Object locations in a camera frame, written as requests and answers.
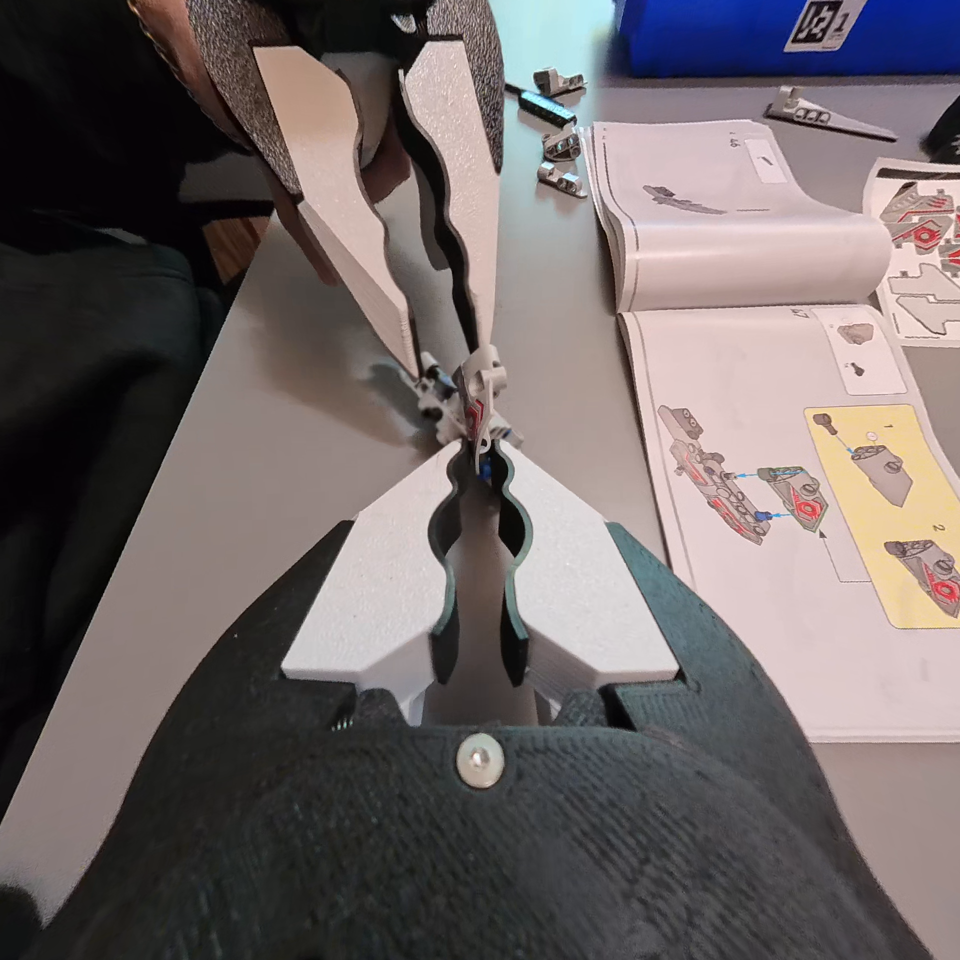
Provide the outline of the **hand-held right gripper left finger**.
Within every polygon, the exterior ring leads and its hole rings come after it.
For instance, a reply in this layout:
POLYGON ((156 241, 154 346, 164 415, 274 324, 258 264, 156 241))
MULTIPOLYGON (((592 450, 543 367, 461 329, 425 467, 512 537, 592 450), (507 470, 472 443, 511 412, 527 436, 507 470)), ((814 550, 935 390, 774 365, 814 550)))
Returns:
POLYGON ((388 690, 422 722, 426 690, 459 648, 455 573, 464 444, 455 441, 361 510, 285 655, 298 680, 388 690))

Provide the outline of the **blue box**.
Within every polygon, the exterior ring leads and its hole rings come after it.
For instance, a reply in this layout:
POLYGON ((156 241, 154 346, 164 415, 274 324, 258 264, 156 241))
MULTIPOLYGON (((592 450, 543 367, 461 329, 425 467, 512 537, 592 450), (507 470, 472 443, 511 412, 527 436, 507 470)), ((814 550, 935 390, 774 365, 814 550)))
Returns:
POLYGON ((955 75, 957 1, 619 1, 649 79, 955 75))

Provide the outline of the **toy sticker sheet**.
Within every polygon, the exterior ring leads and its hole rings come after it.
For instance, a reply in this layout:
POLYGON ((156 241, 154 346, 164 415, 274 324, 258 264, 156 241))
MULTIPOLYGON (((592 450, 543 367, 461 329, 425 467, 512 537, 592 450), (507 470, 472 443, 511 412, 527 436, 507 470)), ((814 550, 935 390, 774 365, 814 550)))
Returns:
POLYGON ((881 157, 862 205, 893 245, 876 296, 898 341, 958 348, 959 167, 881 157))

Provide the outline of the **black toy part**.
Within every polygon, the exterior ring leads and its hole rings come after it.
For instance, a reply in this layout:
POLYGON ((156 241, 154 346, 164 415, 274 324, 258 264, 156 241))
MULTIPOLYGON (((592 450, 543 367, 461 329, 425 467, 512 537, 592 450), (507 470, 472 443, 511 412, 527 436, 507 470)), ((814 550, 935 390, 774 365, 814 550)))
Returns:
POLYGON ((959 101, 944 111, 920 143, 932 163, 959 164, 959 101))

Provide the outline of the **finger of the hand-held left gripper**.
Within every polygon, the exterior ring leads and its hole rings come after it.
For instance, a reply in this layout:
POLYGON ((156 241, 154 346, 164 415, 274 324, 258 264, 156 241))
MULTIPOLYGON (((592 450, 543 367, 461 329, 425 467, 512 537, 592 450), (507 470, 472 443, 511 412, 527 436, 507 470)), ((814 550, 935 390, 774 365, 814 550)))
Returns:
POLYGON ((391 272, 387 229, 362 185, 361 121, 345 78, 297 46, 253 49, 291 156, 306 228, 374 331, 411 378, 418 351, 409 302, 391 272))
POLYGON ((469 354, 490 345, 496 305, 503 59, 498 38, 406 41, 397 126, 413 164, 419 221, 451 295, 469 354))

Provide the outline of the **person's dark clothing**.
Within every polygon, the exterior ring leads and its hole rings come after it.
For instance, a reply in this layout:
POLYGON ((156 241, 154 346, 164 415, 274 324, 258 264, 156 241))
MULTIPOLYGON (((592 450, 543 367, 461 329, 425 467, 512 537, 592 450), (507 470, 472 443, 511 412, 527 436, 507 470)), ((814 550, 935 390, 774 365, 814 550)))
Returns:
POLYGON ((2 2, 6 810, 225 318, 182 2, 2 2))

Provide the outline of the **grey toy brick assembly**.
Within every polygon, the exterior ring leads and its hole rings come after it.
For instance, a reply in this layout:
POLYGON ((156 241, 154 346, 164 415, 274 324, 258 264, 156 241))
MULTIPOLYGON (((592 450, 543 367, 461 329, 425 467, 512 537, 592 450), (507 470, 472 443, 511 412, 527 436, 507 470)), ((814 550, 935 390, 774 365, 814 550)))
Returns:
POLYGON ((495 441, 519 448, 523 435, 498 413, 496 400, 507 386, 507 371, 498 350, 480 346, 448 376, 427 351, 419 355, 422 374, 413 383, 418 410, 436 426, 439 443, 464 439, 472 452, 475 473, 489 481, 495 441))

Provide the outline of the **grey wedge toy panel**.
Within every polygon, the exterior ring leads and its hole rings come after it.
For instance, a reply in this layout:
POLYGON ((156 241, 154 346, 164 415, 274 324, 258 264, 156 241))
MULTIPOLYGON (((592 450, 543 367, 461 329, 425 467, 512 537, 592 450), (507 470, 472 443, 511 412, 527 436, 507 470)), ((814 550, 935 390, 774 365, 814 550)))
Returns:
POLYGON ((863 123, 811 102, 803 96, 803 88, 799 86, 780 86, 775 92, 773 102, 767 105, 764 117, 795 126, 827 130, 858 138, 890 143, 898 140, 898 136, 890 129, 863 123))

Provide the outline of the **grey desk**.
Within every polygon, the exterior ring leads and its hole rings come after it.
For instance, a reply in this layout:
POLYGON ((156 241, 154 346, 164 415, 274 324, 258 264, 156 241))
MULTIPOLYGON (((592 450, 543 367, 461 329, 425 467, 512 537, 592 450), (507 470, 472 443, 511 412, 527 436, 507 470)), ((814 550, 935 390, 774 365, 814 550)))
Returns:
MULTIPOLYGON (((637 81, 604 88, 611 2, 492 4, 508 76, 583 70, 577 114, 640 121, 754 116, 760 82, 637 81)), ((589 200, 534 185, 538 128, 507 109, 494 342, 507 416, 534 462, 665 558, 589 200)), ((421 246, 414 184, 382 209, 395 269, 428 350, 460 343, 445 276, 421 246)), ((269 227, 2 822, 2 885, 54 914, 103 840, 138 762, 190 672, 259 594, 336 523, 426 459, 400 387, 345 292, 325 288, 269 227)), ((500 673, 494 505, 471 493, 463 536, 465 636, 424 720, 536 719, 500 673)), ((814 748, 856 841, 937 958, 958 958, 958 746, 814 748)))

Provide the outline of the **black toy axle piece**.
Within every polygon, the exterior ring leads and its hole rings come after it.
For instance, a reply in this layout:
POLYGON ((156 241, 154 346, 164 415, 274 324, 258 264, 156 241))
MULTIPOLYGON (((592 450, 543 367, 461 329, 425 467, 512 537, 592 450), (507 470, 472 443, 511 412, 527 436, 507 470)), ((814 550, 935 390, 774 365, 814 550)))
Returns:
POLYGON ((504 90, 515 99, 519 110, 552 127, 564 129, 577 123, 576 114, 554 99, 510 82, 504 83, 504 90))

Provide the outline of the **person's left hand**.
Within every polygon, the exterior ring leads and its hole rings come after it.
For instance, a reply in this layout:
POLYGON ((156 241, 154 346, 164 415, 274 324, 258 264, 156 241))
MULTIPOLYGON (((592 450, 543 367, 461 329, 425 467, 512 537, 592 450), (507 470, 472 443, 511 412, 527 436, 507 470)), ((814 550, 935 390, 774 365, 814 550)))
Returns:
POLYGON ((337 270, 333 268, 329 258, 307 227, 307 223, 295 203, 295 197, 286 190, 271 166, 259 154, 253 142, 234 122, 233 114, 227 108, 210 79, 193 36, 189 34, 187 40, 181 42, 177 49, 179 51, 179 68, 184 83, 200 108, 221 132, 254 157, 270 188, 279 221, 304 253, 319 279, 326 284, 336 285, 339 283, 340 276, 337 270))

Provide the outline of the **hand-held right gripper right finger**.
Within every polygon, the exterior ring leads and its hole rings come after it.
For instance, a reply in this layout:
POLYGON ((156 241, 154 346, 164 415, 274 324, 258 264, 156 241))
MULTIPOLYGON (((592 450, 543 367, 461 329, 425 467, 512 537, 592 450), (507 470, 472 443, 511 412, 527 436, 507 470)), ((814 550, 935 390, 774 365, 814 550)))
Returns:
POLYGON ((490 450, 498 536, 510 552, 503 664, 549 724, 570 694, 671 682, 678 661, 605 518, 509 443, 490 450))

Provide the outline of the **open instruction booklet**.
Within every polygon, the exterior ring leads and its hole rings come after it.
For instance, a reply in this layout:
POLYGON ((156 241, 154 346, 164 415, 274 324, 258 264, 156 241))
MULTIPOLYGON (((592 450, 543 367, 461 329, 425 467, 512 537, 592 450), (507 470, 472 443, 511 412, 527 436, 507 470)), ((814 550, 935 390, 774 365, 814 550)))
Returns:
POLYGON ((580 136, 672 569, 810 739, 958 742, 958 475, 877 297, 887 228, 761 123, 580 136))

